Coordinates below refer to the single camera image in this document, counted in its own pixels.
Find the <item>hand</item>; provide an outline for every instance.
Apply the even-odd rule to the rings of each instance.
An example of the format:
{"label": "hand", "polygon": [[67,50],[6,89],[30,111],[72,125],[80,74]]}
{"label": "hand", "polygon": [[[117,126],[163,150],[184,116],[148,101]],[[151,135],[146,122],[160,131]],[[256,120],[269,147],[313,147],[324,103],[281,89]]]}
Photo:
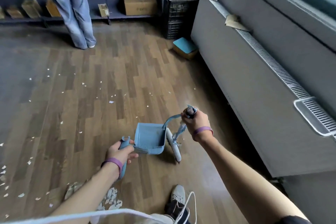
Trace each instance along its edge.
{"label": "hand", "polygon": [[128,164],[130,164],[131,159],[139,157],[139,154],[132,153],[134,151],[134,147],[132,145],[129,145],[125,147],[124,149],[119,150],[120,145],[121,145],[121,141],[118,141],[114,145],[112,145],[107,150],[105,159],[116,158],[120,160],[122,164],[125,164],[126,161]]}
{"label": "hand", "polygon": [[[197,109],[197,112],[195,113],[193,119],[188,119],[186,117],[186,114],[184,113],[184,111],[183,111],[183,113],[181,113],[181,116],[182,116],[183,122],[187,125],[188,131],[191,135],[193,135],[194,131],[198,128],[210,127],[210,122],[208,120],[208,116],[204,112],[200,111],[199,109]],[[203,133],[203,132],[204,132],[204,134],[210,132],[210,134],[212,135],[210,130],[205,130],[205,131],[202,131],[201,133]],[[192,138],[196,142],[198,142],[199,137],[194,137],[193,136]]]}

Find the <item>white cord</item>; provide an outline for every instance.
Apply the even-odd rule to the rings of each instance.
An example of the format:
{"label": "white cord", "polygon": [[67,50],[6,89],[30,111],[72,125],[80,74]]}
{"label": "white cord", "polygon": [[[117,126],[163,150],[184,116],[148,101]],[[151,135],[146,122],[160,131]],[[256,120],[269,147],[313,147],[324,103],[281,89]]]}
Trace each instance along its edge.
{"label": "white cord", "polygon": [[[184,213],[184,210],[186,209],[186,205],[189,202],[191,194],[194,194],[194,199],[195,199],[195,224],[196,224],[196,222],[197,222],[196,197],[195,197],[195,193],[193,191],[190,192],[190,194],[188,196],[188,199],[187,199],[182,211],[179,213],[178,217],[176,218],[174,224],[177,224],[178,221],[182,218],[182,215]],[[56,222],[65,221],[65,220],[89,218],[89,217],[93,217],[93,216],[107,216],[107,215],[120,214],[120,213],[133,214],[133,215],[141,216],[143,218],[151,219],[151,220],[157,221],[159,223],[165,224],[165,222],[163,222],[161,219],[155,218],[151,215],[148,215],[148,214],[145,214],[145,213],[142,213],[142,212],[138,212],[136,210],[127,209],[127,208],[105,210],[105,211],[96,211],[96,212],[87,212],[87,213],[74,213],[74,214],[52,216],[52,217],[46,217],[46,218],[40,218],[40,219],[13,221],[13,222],[6,222],[6,224],[49,224],[49,223],[56,223]],[[190,215],[190,212],[188,211],[188,216],[185,219],[183,224],[186,224],[189,215]]]}

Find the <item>shoe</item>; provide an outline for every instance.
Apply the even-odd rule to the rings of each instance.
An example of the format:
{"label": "shoe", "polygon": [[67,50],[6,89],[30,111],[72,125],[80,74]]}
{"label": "shoe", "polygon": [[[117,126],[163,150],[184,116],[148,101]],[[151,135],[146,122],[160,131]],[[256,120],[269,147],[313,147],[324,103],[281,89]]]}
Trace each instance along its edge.
{"label": "shoe", "polygon": [[176,200],[181,204],[186,203],[186,193],[182,185],[176,185],[170,196],[170,201]]}

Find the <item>wooden floor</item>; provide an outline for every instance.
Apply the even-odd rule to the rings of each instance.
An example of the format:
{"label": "wooden floor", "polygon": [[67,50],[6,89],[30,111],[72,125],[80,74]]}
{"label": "wooden floor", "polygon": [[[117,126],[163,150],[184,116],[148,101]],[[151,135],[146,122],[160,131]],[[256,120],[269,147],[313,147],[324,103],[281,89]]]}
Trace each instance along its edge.
{"label": "wooden floor", "polygon": [[[97,45],[85,51],[72,48],[64,30],[0,28],[0,163],[6,165],[0,221],[47,215],[68,183],[99,169],[108,146],[122,136],[134,138],[138,122],[163,123],[187,104],[209,115],[225,147],[263,168],[200,56],[176,56],[172,42],[147,22],[95,24]],[[178,121],[169,127],[175,131]],[[161,155],[142,155],[127,167],[114,184],[123,207],[163,213],[171,189],[182,184],[196,194],[198,223],[246,223],[205,151],[187,132],[182,137],[180,164],[166,144]]]}

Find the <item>wristband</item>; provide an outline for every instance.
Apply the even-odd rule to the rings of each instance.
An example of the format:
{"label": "wristband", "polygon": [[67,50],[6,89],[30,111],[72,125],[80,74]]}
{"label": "wristband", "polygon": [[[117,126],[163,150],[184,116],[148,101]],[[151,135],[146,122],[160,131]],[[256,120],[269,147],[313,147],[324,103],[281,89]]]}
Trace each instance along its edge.
{"label": "wristband", "polygon": [[121,163],[121,161],[119,159],[116,159],[116,158],[108,158],[106,159],[100,166],[100,168],[103,167],[103,165],[107,162],[112,162],[112,163],[115,163],[118,167],[119,167],[119,175],[121,174],[121,170],[123,169],[123,164]]}
{"label": "wristband", "polygon": [[198,133],[200,133],[204,130],[210,130],[212,132],[212,135],[213,135],[213,130],[211,129],[211,127],[200,127],[193,132],[192,136],[194,137],[195,135],[197,135]]}

